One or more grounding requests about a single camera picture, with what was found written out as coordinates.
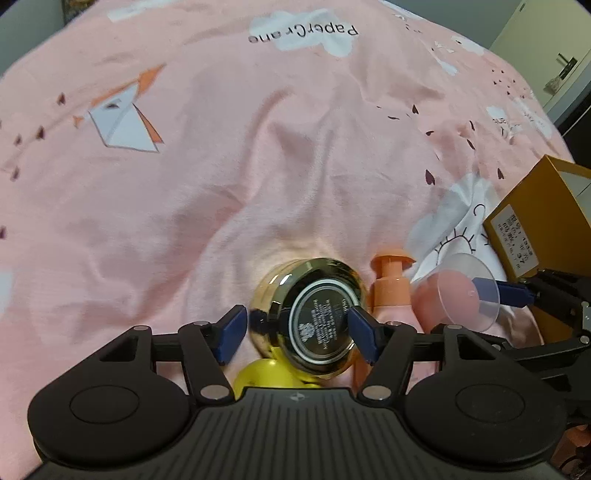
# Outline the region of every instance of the cosmetic jar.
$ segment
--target cosmetic jar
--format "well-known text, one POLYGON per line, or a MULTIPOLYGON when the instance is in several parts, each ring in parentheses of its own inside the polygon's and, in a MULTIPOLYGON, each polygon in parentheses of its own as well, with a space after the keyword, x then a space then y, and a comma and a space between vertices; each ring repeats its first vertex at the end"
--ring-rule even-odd
POLYGON ((365 302, 361 279, 343 262, 294 260, 273 268, 256 288, 251 338, 263 356, 285 362, 302 381, 327 380, 356 355, 346 313, 365 302))

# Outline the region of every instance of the paper crane print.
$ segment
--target paper crane print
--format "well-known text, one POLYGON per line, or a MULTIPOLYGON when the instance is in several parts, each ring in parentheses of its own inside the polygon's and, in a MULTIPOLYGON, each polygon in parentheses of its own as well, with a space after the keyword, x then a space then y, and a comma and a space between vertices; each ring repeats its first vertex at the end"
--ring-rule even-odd
POLYGON ((94 99, 85 116, 75 116, 76 128, 91 119, 106 147, 157 152, 162 138, 135 106, 135 101, 154 83, 164 66, 142 72, 137 80, 94 99))

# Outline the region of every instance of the small heart print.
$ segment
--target small heart print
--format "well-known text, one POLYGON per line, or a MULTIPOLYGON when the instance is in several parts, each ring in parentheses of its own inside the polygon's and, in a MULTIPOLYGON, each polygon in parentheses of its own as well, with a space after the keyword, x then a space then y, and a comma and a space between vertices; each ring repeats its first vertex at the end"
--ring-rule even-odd
POLYGON ((435 185, 435 177, 428 170, 425 170, 425 181, 427 185, 435 185))

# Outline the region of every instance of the bed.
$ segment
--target bed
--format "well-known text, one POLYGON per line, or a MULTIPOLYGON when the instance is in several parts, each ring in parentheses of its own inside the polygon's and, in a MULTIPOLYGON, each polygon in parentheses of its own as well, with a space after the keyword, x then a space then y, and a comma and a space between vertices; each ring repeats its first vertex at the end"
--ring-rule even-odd
MULTIPOLYGON (((391 246, 502 280, 483 219, 571 160, 515 69, 379 0, 101 0, 5 73, 0 121, 3 480, 39 463, 33 395, 130 326, 220 318, 295 258, 370 285, 391 246)), ((523 311, 489 333, 540 342, 523 311)))

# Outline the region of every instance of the wall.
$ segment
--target wall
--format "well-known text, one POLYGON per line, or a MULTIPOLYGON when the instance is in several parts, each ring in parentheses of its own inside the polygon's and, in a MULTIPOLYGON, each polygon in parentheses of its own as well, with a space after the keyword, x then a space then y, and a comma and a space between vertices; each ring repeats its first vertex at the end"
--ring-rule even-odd
POLYGON ((521 0, 394 0, 392 3, 489 48, 521 0))
POLYGON ((0 74, 63 26, 61 0, 18 0, 0 17, 0 74))

